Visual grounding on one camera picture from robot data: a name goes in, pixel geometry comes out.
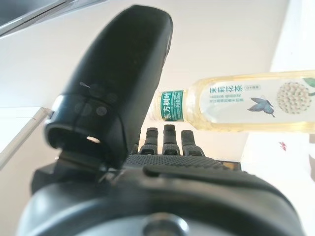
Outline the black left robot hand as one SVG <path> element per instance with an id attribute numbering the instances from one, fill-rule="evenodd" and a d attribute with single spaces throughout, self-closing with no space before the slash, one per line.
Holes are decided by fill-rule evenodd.
<path id="1" fill-rule="evenodd" d="M 126 166 L 159 84 L 171 16 L 132 5 L 90 45 L 45 124 L 56 162 L 34 172 L 19 236 L 301 236 L 275 187 L 204 156 L 143 155 Z"/>

